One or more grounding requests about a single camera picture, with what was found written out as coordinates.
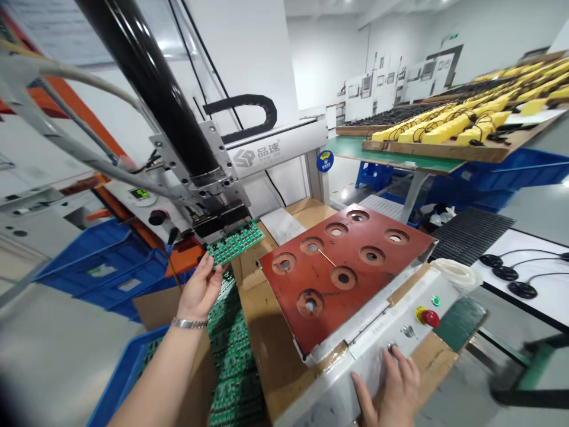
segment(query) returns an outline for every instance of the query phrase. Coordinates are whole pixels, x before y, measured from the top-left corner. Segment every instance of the human hand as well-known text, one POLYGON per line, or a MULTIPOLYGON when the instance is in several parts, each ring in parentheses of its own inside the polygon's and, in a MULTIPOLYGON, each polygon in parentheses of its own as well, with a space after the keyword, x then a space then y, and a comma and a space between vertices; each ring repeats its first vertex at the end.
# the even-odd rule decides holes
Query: human hand
POLYGON ((421 374, 415 362, 405 356, 397 346, 391 351, 399 367, 387 349, 381 349, 385 363, 385 392, 379 404, 379 412, 373 406, 372 397, 363 378, 351 373, 357 399, 362 409, 365 425, 372 427, 413 427, 415 407, 418 403, 421 374))
POLYGON ((209 310, 219 296, 222 280, 222 266, 216 266, 213 271, 213 257, 207 252, 184 286, 176 317, 194 321, 207 320, 209 310))

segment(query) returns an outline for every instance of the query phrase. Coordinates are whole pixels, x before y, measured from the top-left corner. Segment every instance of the forearm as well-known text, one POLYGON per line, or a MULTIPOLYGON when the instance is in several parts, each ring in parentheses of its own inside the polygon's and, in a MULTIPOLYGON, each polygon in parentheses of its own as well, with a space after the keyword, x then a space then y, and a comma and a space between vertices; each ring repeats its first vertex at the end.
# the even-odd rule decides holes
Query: forearm
POLYGON ((205 329, 170 327, 110 427, 173 426, 188 389, 205 329))

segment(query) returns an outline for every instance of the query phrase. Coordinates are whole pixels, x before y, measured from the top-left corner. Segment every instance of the bracelet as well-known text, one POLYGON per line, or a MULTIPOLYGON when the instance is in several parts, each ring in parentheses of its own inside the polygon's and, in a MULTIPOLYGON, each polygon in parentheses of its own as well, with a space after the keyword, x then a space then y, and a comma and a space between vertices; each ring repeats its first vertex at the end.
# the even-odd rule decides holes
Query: bracelet
POLYGON ((172 325, 183 329, 203 329, 207 326, 207 320, 185 320, 174 316, 172 319, 172 325))

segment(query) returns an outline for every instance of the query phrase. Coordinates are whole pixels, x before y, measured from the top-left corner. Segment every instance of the floor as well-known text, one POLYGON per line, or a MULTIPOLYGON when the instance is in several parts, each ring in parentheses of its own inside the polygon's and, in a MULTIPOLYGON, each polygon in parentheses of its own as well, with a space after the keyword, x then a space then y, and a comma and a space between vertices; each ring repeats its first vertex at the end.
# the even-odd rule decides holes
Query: floor
MULTIPOLYGON (((534 148, 569 155, 564 134, 569 118, 532 144, 534 148)), ((359 162, 336 158, 329 172, 332 199, 358 202, 369 189, 353 189, 359 162)), ((517 219, 516 227, 560 244, 569 245, 565 225, 569 211, 569 182, 521 190, 503 214, 517 219)), ((2 295, 14 283, 26 282, 45 262, 16 256, 0 244, 0 386, 20 408, 24 425, 35 427, 84 426, 91 416, 126 343, 143 328, 125 318, 42 285, 30 285, 13 302, 2 305, 2 295)), ((515 348, 524 341, 550 336, 555 330, 479 289, 472 296, 491 313, 486 328, 515 348)), ((501 373, 506 358, 478 342, 501 373)), ((567 388, 569 349, 556 353, 542 379, 543 387, 567 388)), ((488 393, 494 372, 463 352, 447 379, 422 408, 418 427, 431 426, 548 426, 567 425, 561 410, 507 408, 496 405, 488 393)))

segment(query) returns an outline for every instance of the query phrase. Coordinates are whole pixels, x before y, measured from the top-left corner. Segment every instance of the emergency stop button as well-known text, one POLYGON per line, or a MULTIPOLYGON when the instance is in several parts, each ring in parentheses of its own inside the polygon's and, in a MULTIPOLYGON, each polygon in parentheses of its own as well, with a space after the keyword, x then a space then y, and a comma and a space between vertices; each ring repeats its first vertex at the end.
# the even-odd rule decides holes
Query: emergency stop button
POLYGON ((415 314, 421 324, 428 324, 434 328, 440 326, 440 317, 437 312, 433 310, 428 310, 426 307, 417 307, 415 314))

